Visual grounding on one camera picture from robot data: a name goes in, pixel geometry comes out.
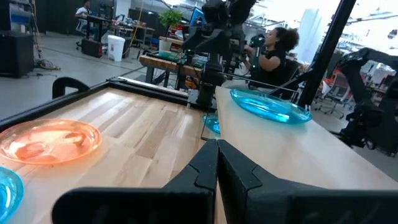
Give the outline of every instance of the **curly hair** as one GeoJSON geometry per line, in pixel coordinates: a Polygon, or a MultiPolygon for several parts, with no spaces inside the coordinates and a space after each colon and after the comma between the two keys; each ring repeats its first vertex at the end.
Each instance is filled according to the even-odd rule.
{"type": "Polygon", "coordinates": [[[279,38],[275,45],[276,48],[282,47],[286,52],[289,52],[299,44],[300,36],[295,29],[277,27],[275,30],[277,31],[276,36],[279,38]]]}

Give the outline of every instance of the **person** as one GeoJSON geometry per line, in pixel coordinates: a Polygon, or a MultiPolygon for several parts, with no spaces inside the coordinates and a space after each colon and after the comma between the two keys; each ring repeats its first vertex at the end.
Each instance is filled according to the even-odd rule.
{"type": "MultiPolygon", "coordinates": [[[[90,14],[90,0],[84,0],[84,5],[83,7],[80,7],[77,9],[75,13],[75,17],[77,18],[84,18],[87,15],[90,14]]],[[[80,30],[85,32],[87,29],[87,20],[86,19],[79,19],[80,22],[80,30]]],[[[108,30],[106,28],[102,28],[102,33],[101,37],[107,32],[108,30]]],[[[98,39],[98,28],[94,26],[94,24],[91,22],[90,23],[90,34],[94,34],[94,39],[98,39]]]]}
{"type": "MultiPolygon", "coordinates": [[[[284,72],[284,64],[286,55],[299,44],[299,33],[294,29],[285,29],[277,27],[270,31],[265,38],[264,45],[266,51],[259,57],[260,68],[251,72],[251,80],[267,83],[265,85],[256,82],[249,82],[243,85],[226,86],[227,88],[240,88],[250,90],[260,90],[264,92],[272,91],[275,86],[281,86],[288,81],[284,72]]],[[[248,45],[244,46],[244,50],[249,55],[254,55],[256,50],[248,45]]],[[[245,58],[240,57],[245,67],[250,70],[251,64],[245,58]]]]}

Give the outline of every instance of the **black shirt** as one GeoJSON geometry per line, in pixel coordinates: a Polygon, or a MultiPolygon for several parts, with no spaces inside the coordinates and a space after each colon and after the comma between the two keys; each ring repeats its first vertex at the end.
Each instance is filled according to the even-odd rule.
{"type": "MultiPolygon", "coordinates": [[[[266,59],[278,57],[280,60],[279,66],[271,72],[267,72],[260,67],[259,70],[251,72],[251,79],[262,83],[268,83],[274,86],[281,86],[282,84],[287,82],[288,80],[286,79],[288,78],[288,74],[284,72],[286,52],[283,49],[275,49],[269,52],[265,52],[264,55],[266,56],[266,59]]],[[[249,82],[249,85],[263,88],[274,88],[272,86],[267,86],[255,82],[249,82]]]]}

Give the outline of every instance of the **orange plate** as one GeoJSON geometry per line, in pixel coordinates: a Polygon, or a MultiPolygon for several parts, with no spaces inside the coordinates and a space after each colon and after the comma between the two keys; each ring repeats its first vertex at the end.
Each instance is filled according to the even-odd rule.
{"type": "Polygon", "coordinates": [[[100,131],[90,124],[68,119],[38,119],[2,132],[0,154],[24,164],[58,164],[93,152],[101,140],[100,131]]]}

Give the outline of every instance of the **gray floor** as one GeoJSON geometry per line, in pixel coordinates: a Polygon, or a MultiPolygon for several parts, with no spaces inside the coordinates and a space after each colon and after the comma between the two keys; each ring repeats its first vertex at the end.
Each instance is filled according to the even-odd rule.
{"type": "MultiPolygon", "coordinates": [[[[108,60],[107,56],[94,58],[83,55],[76,49],[75,42],[81,37],[67,37],[59,34],[49,33],[42,36],[40,44],[44,59],[51,61],[54,65],[61,67],[60,71],[34,70],[28,77],[11,79],[0,77],[0,119],[7,118],[24,110],[31,109],[51,100],[52,83],[57,77],[73,77],[81,80],[89,86],[104,82],[107,78],[124,75],[128,78],[137,78],[145,75],[146,68],[135,60],[137,49],[131,49],[129,59],[122,62],[108,60]],[[44,76],[35,77],[36,73],[44,76]]],[[[173,87],[175,75],[170,76],[169,87],[173,87]]],[[[312,111],[313,119],[324,128],[339,131],[347,124],[335,115],[325,115],[319,111],[312,111]]],[[[387,175],[398,181],[398,159],[387,157],[378,150],[354,148],[355,152],[378,167],[387,175]]]]}

